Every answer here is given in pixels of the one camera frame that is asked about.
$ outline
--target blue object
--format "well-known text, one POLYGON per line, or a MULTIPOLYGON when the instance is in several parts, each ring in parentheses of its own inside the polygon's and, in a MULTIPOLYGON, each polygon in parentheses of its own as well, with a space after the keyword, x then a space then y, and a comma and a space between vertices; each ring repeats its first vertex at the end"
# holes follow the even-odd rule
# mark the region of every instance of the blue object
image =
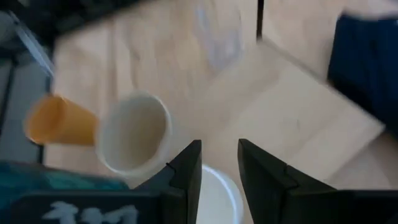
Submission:
POLYGON ((398 16, 337 21, 328 79, 398 134, 398 16))
POLYGON ((118 180, 6 166, 3 178, 12 181, 3 190, 14 198, 0 210, 0 223, 194 224, 201 167, 200 140, 134 189, 118 180))
POLYGON ((0 162, 0 211, 38 190, 126 190, 121 180, 48 169, 41 165, 0 162))

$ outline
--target white paper cup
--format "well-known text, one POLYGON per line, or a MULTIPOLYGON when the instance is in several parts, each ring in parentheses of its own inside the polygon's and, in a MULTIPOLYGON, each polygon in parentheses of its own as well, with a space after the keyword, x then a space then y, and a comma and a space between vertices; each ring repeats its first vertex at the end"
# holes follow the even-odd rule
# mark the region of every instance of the white paper cup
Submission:
POLYGON ((96 153, 111 171, 145 181, 168 162, 172 135, 172 121, 163 102, 148 93, 135 92, 100 122, 96 153))
POLYGON ((240 224, 243 201, 236 184, 224 173, 202 165, 197 224, 240 224))

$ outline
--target table surface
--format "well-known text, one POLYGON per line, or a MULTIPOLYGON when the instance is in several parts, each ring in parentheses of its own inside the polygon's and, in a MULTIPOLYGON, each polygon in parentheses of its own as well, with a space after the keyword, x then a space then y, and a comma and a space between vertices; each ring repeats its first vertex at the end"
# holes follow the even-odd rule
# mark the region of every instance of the table surface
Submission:
MULTIPOLYGON (((191 33, 174 36, 173 43, 181 44, 162 42, 158 47, 167 50, 159 52, 153 50, 158 40, 148 40, 145 24, 134 23, 142 32, 128 40, 122 25, 111 19, 60 40, 53 92, 100 118, 134 90, 159 96, 186 134, 179 139, 181 147, 202 139, 203 162, 228 174, 242 195, 239 138, 328 182, 383 129, 266 43, 246 49, 217 74, 191 33)), ((114 175, 92 147, 49 144, 45 163, 114 175)), ((245 223, 252 223, 246 200, 244 207, 245 223)))

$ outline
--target orange paper cup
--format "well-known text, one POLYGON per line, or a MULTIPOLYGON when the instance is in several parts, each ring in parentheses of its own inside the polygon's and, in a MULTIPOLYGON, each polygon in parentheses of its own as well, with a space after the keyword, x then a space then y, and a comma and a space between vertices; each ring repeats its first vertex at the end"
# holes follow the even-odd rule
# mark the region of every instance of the orange paper cup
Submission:
POLYGON ((37 144, 94 145, 97 117, 76 103, 56 95, 37 102, 26 121, 26 136, 37 144))

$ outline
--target wooden board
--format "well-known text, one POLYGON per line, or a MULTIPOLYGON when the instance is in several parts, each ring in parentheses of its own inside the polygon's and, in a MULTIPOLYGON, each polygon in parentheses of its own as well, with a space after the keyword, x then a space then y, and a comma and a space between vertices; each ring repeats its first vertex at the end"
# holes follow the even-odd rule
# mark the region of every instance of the wooden board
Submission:
POLYGON ((293 56, 313 75, 326 79, 338 16, 348 11, 361 17, 398 12, 391 0, 266 0, 263 38, 293 56))
POLYGON ((397 189, 397 149, 397 139, 384 133, 328 179, 327 183, 337 189, 397 189))
MULTIPOLYGON (((106 45, 107 32, 97 31, 95 37, 106 45)), ((71 48, 63 49, 62 54, 57 52, 59 66, 54 92, 101 116, 101 105, 106 107, 106 104, 100 102, 117 101, 113 93, 120 91, 112 82, 105 86, 112 80, 110 73, 105 72, 109 62, 104 55, 97 55, 103 60, 99 63, 92 60, 89 53, 68 54, 67 49, 71 48)), ((151 77, 153 83, 157 83, 158 78, 151 77)), ((178 79, 168 81, 176 88, 184 87, 178 79)), ((247 138, 307 174, 328 180, 383 128, 354 104, 264 44, 245 51, 238 62, 209 82, 208 87, 198 90, 195 96, 170 103, 168 94, 162 94, 169 91, 168 86, 152 89, 151 85, 148 82, 139 88, 159 95, 166 102, 179 127, 189 133, 182 142, 202 139, 203 162, 227 173, 242 194, 238 138, 247 138)), ((91 148, 49 145, 45 162, 51 167, 112 175, 99 163, 91 148)), ((248 205, 244 203, 245 223, 252 223, 248 205)))

